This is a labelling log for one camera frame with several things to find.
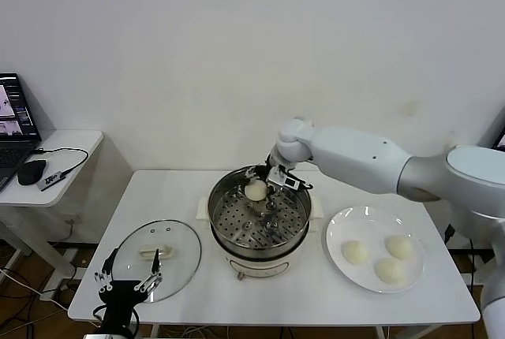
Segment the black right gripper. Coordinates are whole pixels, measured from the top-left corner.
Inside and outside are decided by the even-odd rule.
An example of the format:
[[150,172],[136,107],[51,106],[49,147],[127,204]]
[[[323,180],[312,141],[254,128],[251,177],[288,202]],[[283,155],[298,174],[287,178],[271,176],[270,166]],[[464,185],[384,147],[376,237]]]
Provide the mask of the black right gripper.
[[[269,154],[265,161],[266,165],[254,165],[245,168],[245,184],[251,185],[257,181],[267,183],[267,177],[271,172],[282,173],[285,171],[285,159],[279,154]],[[275,210],[276,187],[267,184],[266,209]]]

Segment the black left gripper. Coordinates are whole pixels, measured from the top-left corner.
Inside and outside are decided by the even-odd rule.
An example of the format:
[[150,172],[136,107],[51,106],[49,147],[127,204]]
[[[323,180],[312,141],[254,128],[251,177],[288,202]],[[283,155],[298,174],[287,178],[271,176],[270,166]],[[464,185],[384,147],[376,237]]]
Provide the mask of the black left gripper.
[[105,308],[131,310],[139,303],[139,291],[151,292],[163,279],[159,271],[159,249],[155,250],[150,276],[140,284],[138,280],[113,280],[112,268],[116,255],[117,250],[114,249],[104,260],[102,268],[94,273],[94,279],[99,285],[99,298]]

